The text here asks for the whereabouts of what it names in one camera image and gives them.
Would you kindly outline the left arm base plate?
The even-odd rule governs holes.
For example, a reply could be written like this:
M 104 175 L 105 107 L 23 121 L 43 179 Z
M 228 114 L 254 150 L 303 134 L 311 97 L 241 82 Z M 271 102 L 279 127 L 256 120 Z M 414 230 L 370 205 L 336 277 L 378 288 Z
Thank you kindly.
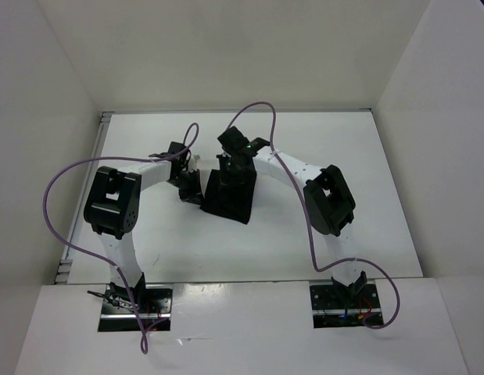
M 139 331 L 138 322 L 129 301 L 121 298 L 109 297 L 109 286 L 102 299 L 98 332 L 131 332 Z M 170 331 L 171 310 L 174 287 L 172 284 L 149 284 L 147 286 L 146 303 L 138 303 L 139 316 L 143 327 L 148 331 Z

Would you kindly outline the black skirt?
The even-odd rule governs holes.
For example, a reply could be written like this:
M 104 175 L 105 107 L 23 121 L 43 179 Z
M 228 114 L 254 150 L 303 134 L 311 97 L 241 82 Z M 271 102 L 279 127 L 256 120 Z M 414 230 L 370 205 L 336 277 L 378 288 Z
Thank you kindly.
M 220 171 L 211 170 L 200 209 L 221 218 L 247 224 L 251 217 L 256 173 L 248 171 L 238 186 L 222 187 Z

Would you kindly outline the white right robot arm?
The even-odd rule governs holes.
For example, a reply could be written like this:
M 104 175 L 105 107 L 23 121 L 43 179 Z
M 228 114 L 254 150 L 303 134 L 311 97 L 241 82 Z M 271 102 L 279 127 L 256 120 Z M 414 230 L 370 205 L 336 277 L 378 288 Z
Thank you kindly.
M 307 164 L 277 150 L 271 140 L 249 140 L 234 126 L 228 127 L 218 141 L 222 148 L 217 155 L 219 167 L 210 173 L 204 209 L 248 223 L 259 176 L 294 188 L 303 209 L 314 270 L 332 271 L 338 304 L 350 307 L 359 301 L 366 277 L 364 272 L 347 266 L 355 258 L 346 255 L 356 202 L 340 168 Z

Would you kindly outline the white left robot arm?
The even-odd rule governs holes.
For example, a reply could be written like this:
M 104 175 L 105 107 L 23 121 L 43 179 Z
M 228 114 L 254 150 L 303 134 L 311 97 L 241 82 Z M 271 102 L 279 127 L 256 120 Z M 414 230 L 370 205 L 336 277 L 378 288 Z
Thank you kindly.
M 97 169 L 84 207 L 84 221 L 91 225 L 104 248 L 110 267 L 110 298 L 119 298 L 129 312 L 142 310 L 147 302 L 145 275 L 138 265 L 132 231 L 138 222 L 141 193 L 156 184 L 178 189 L 182 202 L 201 205 L 199 170 L 187 146 L 172 141 L 167 152 L 152 155 L 122 170 Z

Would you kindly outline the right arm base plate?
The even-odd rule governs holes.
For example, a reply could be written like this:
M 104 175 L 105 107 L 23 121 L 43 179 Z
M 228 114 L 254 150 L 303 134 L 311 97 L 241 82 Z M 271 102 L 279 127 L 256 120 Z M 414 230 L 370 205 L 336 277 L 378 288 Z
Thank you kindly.
M 347 287 L 335 280 L 311 284 L 310 304 L 315 329 L 384 324 L 377 288 L 364 271 Z

